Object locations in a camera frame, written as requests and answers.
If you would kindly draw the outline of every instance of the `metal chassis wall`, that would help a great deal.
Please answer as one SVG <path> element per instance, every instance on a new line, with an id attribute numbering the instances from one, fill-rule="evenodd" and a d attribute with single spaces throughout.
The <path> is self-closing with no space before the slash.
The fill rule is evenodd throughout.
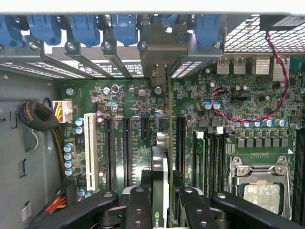
<path id="1" fill-rule="evenodd" d="M 26 227 L 61 185 L 51 132 L 42 133 L 43 144 L 25 153 L 23 133 L 27 127 L 15 118 L 26 101 L 56 99 L 50 84 L 45 79 L 0 71 L 0 228 Z M 24 159 L 26 175 L 20 178 L 19 165 Z M 22 221 L 21 209 L 28 201 L 33 216 Z"/>

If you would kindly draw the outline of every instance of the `white pci slot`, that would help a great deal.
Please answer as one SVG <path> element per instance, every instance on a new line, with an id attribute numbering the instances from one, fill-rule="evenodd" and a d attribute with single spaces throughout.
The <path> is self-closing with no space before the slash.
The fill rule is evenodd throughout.
<path id="1" fill-rule="evenodd" d="M 85 120 L 85 152 L 86 152 L 86 178 L 87 190 L 95 191 L 98 185 L 98 158 L 97 158 L 97 136 L 96 115 L 88 113 L 84 115 Z"/>

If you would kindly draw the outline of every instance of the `green circuit board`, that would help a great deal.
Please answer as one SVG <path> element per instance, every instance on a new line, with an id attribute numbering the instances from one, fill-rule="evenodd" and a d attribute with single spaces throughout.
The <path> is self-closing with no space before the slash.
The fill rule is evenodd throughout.
<path id="1" fill-rule="evenodd" d="M 279 127 L 245 127 L 241 123 L 226 121 L 212 110 L 205 108 L 205 102 L 209 102 L 211 94 L 217 88 L 230 89 L 236 85 L 246 85 L 247 90 L 242 92 L 231 91 L 227 97 L 223 95 L 215 97 L 215 101 L 221 104 L 220 111 L 231 118 L 254 119 L 268 114 L 274 110 L 280 100 L 283 89 L 273 89 L 273 82 L 262 80 L 255 75 L 217 75 L 199 73 L 187 79 L 172 80 L 172 103 L 173 103 L 173 161 L 170 165 L 174 169 L 181 170 L 184 175 L 183 181 L 186 186 L 195 186 L 195 176 L 198 171 L 194 167 L 196 157 L 196 132 L 207 133 L 208 130 L 215 131 L 216 127 L 225 127 L 230 132 L 223 134 L 221 146 L 216 145 L 214 149 L 222 150 L 223 157 L 215 158 L 224 164 L 223 170 L 215 173 L 201 174 L 201 176 L 223 176 L 223 188 L 227 187 L 227 174 L 230 163 L 235 156 L 239 156 L 243 163 L 251 165 L 274 164 L 280 156 L 285 156 L 289 166 L 290 194 L 293 192 L 294 179 L 294 153 L 296 130 L 290 127 L 291 123 L 302 123 L 304 113 L 303 95 L 300 88 L 304 86 L 305 80 L 299 72 L 290 72 L 289 95 L 284 103 L 272 118 L 285 120 L 285 126 Z M 209 83 L 214 82 L 215 87 L 210 88 Z M 103 88 L 111 88 L 118 85 L 120 91 L 117 94 L 103 94 Z M 66 90 L 72 88 L 74 95 L 66 94 Z M 154 93 L 154 87 L 150 80 L 69 80 L 61 85 L 62 99 L 72 100 L 73 120 L 83 117 L 86 113 L 95 113 L 102 110 L 106 117 L 114 120 L 114 141 L 111 152 L 115 158 L 116 180 L 115 191 L 119 194 L 126 187 L 124 181 L 124 140 L 123 121 L 125 117 L 131 120 L 131 157 L 132 182 L 129 186 L 139 185 L 141 181 L 141 170 L 150 169 L 151 147 L 156 145 L 156 119 L 159 112 L 167 113 L 167 90 L 162 88 L 163 93 Z M 260 102 L 259 97 L 264 92 L 270 96 L 270 100 Z M 92 97 L 100 98 L 99 104 L 92 103 Z M 149 133 L 143 138 L 142 118 L 146 118 Z M 184 135 L 181 135 L 180 123 L 183 123 Z M 75 124 L 65 123 L 64 141 L 75 144 Z M 106 165 L 107 153 L 105 143 L 105 125 L 97 124 L 97 145 L 98 145 L 98 169 Z M 206 149 L 209 142 L 205 140 Z M 84 146 L 76 146 L 75 150 L 75 173 L 70 178 L 85 176 L 85 149 Z M 107 177 L 99 178 L 98 190 L 111 188 L 107 184 Z"/>

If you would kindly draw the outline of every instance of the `cpu socket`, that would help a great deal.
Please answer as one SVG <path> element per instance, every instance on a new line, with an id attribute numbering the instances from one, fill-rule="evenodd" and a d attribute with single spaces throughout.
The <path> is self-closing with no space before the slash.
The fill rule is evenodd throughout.
<path id="1" fill-rule="evenodd" d="M 291 219 L 290 170 L 285 156 L 275 164 L 243 164 L 231 158 L 229 191 L 275 214 Z"/>

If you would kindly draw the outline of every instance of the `motherboard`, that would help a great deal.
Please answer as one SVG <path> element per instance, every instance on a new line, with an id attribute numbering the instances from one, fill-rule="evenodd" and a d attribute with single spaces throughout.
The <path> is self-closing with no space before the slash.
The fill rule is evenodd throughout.
<path id="1" fill-rule="evenodd" d="M 298 66 L 300 60 L 291 60 Z M 297 130 L 305 113 L 305 79 L 290 68 L 289 94 L 276 114 L 284 88 L 269 75 L 218 74 L 217 65 L 168 87 L 150 79 L 69 80 L 62 100 L 72 102 L 72 123 L 62 124 L 67 172 L 80 199 L 99 190 L 121 194 L 151 169 L 151 148 L 169 148 L 172 101 L 173 163 L 186 187 L 205 195 L 226 190 L 286 218 L 292 216 Z M 211 107 L 211 95 L 218 94 Z"/>

